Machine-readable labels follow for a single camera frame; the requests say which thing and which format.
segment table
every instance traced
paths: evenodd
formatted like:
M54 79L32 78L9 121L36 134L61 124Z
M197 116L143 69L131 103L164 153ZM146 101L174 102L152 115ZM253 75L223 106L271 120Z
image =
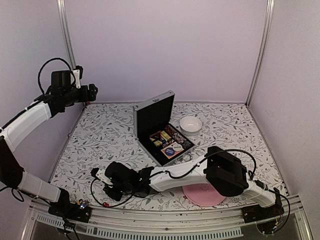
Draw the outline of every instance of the table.
M174 103L170 123L179 129L179 120L185 116L196 116L202 121L197 136L190 137L198 147L191 153L193 158L203 155L207 147L242 149L251 153L257 162L255 179L276 187L287 194L285 183L275 161L264 142L247 107L243 104ZM233 153L241 159L248 170L253 162L244 153ZM90 193L92 168L106 168L117 161L129 168L139 170L155 166L138 145L133 129L133 103L91 104L84 110L69 142L57 164L51 183L66 189L72 201L88 200L98 206ZM94 195L100 202L114 205L117 202L102 191L103 185L94 184ZM184 196L181 187L173 188L146 198L133 197L121 209L145 211L189 211L222 209L252 204L243 196L226 198L214 207L200 207Z

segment white wall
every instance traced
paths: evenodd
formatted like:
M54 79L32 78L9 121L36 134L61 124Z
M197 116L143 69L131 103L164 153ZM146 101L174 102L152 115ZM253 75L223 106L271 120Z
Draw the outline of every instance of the white wall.
M29 105L41 92L37 75L42 64L53 57L67 59L57 10L51 1L1 1L0 7L0 126ZM49 64L41 75L47 89L50 74L65 70L63 63ZM14 153L27 172L48 180L67 134L71 130L81 105L37 128ZM20 203L9 189L0 193L0 239L18 240L30 199Z
M169 89L180 101L244 103L266 0L68 0L75 58L98 102L141 101Z
M275 1L252 113L320 236L320 1Z

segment tabletop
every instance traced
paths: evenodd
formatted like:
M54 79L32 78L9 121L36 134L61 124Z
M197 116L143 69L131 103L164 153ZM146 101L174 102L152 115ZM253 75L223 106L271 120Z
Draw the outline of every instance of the tabletop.
M179 120L185 116L195 116L202 121L202 129L196 136L189 137L197 148L192 157L203 155L207 147L241 149L251 153L257 162L255 179L276 187L284 195L286 186L275 161L264 142L247 107L243 104L217 103L174 103L170 123L179 129ZM93 177L92 168L106 168L117 161L134 170L155 166L147 153L139 146L134 135L133 103L91 104L86 107L77 123L69 142L57 164L51 183L66 189L72 201L88 200L98 206L90 192ZM244 153L232 153L241 159L248 170L253 162ZM103 192L103 184L95 182L95 197L100 202L117 204ZM152 194L146 198L133 197L120 209L146 211L183 211L219 209L252 204L240 195L227 197L213 207L200 207L191 203L181 187Z

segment case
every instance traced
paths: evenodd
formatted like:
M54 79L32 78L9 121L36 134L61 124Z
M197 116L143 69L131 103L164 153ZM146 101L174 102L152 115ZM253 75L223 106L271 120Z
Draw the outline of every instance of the case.
M140 146L158 166L166 166L172 161L182 158L196 147L191 140L169 123L174 99L175 93L169 90L133 106L134 134ZM157 142L157 140L152 142L151 136L162 131L165 131L176 144L181 145L180 147L183 150L175 152L169 141L164 143L163 146L156 146L154 142Z

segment white bowl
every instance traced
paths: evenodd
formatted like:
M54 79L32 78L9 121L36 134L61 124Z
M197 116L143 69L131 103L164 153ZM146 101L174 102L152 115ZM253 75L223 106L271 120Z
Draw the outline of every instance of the white bowl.
M187 136L197 135L202 127L202 122L195 116L185 116L180 120L181 132Z

